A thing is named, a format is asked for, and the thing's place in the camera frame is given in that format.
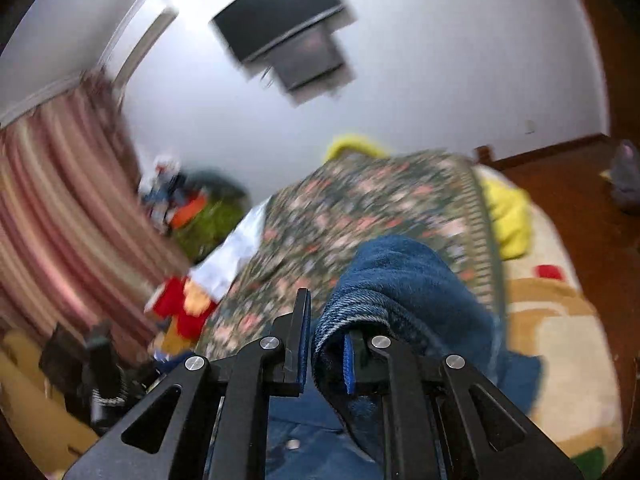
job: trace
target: stuffed toy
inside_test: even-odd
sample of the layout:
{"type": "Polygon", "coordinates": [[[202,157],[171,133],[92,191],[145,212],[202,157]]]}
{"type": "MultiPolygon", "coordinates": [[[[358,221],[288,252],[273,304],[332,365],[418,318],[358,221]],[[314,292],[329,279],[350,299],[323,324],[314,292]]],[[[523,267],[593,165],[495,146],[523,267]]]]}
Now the stuffed toy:
{"type": "Polygon", "coordinates": [[[217,306],[200,285],[184,277],[164,282],[147,303],[145,311],[160,319],[171,317],[171,325],[159,346],[161,351],[176,355],[197,343],[207,317],[217,306]]]}

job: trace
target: red cloth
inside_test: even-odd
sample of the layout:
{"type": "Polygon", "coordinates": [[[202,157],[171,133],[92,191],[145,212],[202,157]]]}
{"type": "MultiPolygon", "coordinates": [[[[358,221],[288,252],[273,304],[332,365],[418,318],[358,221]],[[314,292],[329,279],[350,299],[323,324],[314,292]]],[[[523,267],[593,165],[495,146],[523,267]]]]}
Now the red cloth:
{"type": "Polygon", "coordinates": [[[207,317],[216,309],[215,301],[199,316],[192,316],[184,311],[184,283],[188,278],[170,278],[164,282],[164,290],[156,300],[153,311],[161,318],[176,318],[176,329],[184,338],[197,340],[200,337],[207,317]]]}
{"type": "Polygon", "coordinates": [[[555,265],[538,265],[533,269],[534,273],[539,278],[548,278],[550,280],[559,280],[564,282],[564,274],[562,269],[555,265]]]}

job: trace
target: brown floor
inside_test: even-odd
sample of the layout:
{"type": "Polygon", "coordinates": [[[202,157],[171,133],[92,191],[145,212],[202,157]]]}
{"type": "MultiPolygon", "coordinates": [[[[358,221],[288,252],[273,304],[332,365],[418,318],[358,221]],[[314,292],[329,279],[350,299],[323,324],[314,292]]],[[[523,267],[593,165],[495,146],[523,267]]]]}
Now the brown floor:
{"type": "Polygon", "coordinates": [[[613,147],[596,142],[504,170],[555,222],[585,296],[596,306],[618,373],[623,423],[640,351],[640,216],[620,212],[598,173],[613,147]]]}

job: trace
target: pink striped curtain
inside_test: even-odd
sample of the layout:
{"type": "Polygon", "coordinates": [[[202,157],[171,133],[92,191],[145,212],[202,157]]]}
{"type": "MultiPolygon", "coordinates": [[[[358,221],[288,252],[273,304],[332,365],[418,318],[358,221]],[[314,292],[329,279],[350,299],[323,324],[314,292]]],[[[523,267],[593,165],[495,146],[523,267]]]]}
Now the pink striped curtain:
{"type": "Polygon", "coordinates": [[[134,361],[155,330],[143,307],[190,264],[138,205],[138,168],[110,84],[91,76],[0,130],[0,322],[45,340],[103,319],[134,361]]]}

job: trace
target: yellow cloth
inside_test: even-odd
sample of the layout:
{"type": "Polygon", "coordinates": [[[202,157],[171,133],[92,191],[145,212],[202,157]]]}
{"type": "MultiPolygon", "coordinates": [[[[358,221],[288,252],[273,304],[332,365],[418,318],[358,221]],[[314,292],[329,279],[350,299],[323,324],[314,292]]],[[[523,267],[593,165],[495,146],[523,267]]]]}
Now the yellow cloth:
{"type": "Polygon", "coordinates": [[[511,260],[524,256],[531,245],[529,195],[492,178],[482,178],[480,184],[500,244],[500,257],[511,260]]]}
{"type": "Polygon", "coordinates": [[[329,144],[326,150],[324,161],[327,162],[328,160],[337,158],[342,152],[347,150],[363,153],[373,158],[389,157],[389,154],[384,148],[372,142],[372,140],[367,139],[367,137],[358,134],[345,134],[335,137],[335,139],[331,141],[331,144],[329,144]]]}

